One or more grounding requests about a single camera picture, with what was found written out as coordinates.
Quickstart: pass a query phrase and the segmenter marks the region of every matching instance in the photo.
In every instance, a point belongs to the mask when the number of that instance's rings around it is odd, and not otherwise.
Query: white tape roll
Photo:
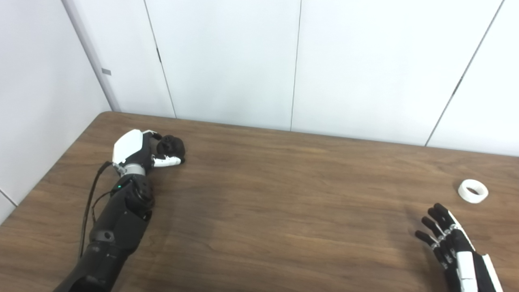
[[[459,185],[458,194],[463,200],[472,204],[478,204],[487,198],[488,189],[477,180],[466,179]]]

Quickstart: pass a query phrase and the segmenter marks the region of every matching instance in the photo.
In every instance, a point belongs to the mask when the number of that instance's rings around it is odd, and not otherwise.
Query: wall seam
[[[443,111],[442,113],[440,114],[440,117],[438,118],[438,121],[436,121],[436,124],[434,125],[432,131],[431,131],[431,134],[429,135],[429,138],[427,139],[427,141],[425,142],[425,147],[427,147],[427,145],[429,144],[429,142],[431,141],[431,138],[432,138],[432,135],[434,135],[434,132],[436,131],[436,128],[438,128],[438,125],[440,124],[440,121],[442,120],[443,118],[443,115],[445,114],[445,111],[447,110],[450,102],[452,101],[454,95],[456,94],[456,92],[458,91],[458,88],[459,88],[459,85],[461,84],[461,82],[463,81],[463,78],[465,77],[465,74],[467,73],[470,65],[472,64],[472,61],[474,60],[474,57],[476,56],[477,54],[477,51],[479,51],[480,47],[481,47],[481,44],[483,43],[483,41],[485,40],[485,37],[486,35],[488,34],[488,31],[490,30],[490,27],[492,27],[492,24],[494,23],[494,20],[496,20],[496,17],[497,17],[497,14],[499,13],[499,10],[501,10],[501,7],[503,6],[503,3],[504,3],[504,0],[501,1],[501,3],[499,4],[499,7],[497,7],[497,10],[496,10],[496,13],[494,14],[494,17],[492,17],[492,20],[490,21],[490,23],[488,24],[488,27],[485,31],[485,33],[483,34],[483,37],[481,38],[479,44],[477,45],[476,47],[476,50],[474,51],[474,53],[472,54],[472,57],[470,58],[470,61],[469,63],[467,64],[467,67],[465,67],[465,70],[463,71],[463,74],[461,75],[461,78],[459,79],[458,81],[458,84],[456,84],[456,87],[454,88],[454,91],[453,93],[450,95],[450,98],[449,100],[447,101],[447,104],[445,105],[445,107],[443,108]]]
[[[0,194],[2,194],[15,207],[18,207],[18,205],[13,200],[11,200],[11,198],[9,198],[9,196],[2,189],[0,189]]]
[[[290,132],[292,131],[292,121],[294,120],[294,99],[295,99],[295,78],[297,74],[297,55],[299,53],[299,33],[301,31],[301,8],[303,0],[299,1],[299,22],[297,25],[297,44],[295,47],[295,68],[294,68],[294,88],[292,89],[292,111],[290,113]]]

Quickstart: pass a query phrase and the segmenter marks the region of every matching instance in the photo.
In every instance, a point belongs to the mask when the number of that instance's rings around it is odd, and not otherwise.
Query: white wall panel
[[[429,146],[519,156],[518,16],[506,0]]]
[[[143,0],[63,0],[109,98],[128,113],[175,117]]]
[[[20,203],[110,108],[60,1],[0,1],[0,40],[0,187]]]
[[[424,145],[500,0],[303,0],[292,130]]]
[[[146,3],[179,118],[290,128],[299,0]]]

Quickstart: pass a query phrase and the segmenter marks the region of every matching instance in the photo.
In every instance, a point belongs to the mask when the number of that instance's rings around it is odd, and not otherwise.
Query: wood grain tabletop
[[[52,291],[68,275],[96,171],[134,128],[182,138],[186,163],[150,173],[153,218],[113,291],[447,291],[413,237],[436,202],[519,291],[517,157],[113,112],[0,226],[1,291]],[[488,187],[481,204],[458,196],[467,178]],[[94,197],[116,180],[107,169]]]

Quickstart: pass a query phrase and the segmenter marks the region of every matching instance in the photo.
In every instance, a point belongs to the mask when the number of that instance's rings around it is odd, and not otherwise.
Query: robotic hand
[[[156,154],[151,140],[158,141]],[[173,136],[147,130],[131,130],[114,144],[112,162],[106,162],[95,177],[87,202],[76,267],[54,292],[110,292],[122,266],[139,246],[152,216],[155,199],[146,174],[154,167],[184,163],[184,143]],[[89,234],[83,253],[84,230],[95,184],[101,172],[112,165],[119,180],[105,194],[110,195],[105,208]]]
[[[431,247],[444,269],[450,292],[502,292],[490,256],[475,251],[452,213],[440,203],[429,208],[427,213],[436,222],[423,217],[422,223],[436,238],[419,230],[415,235]]]

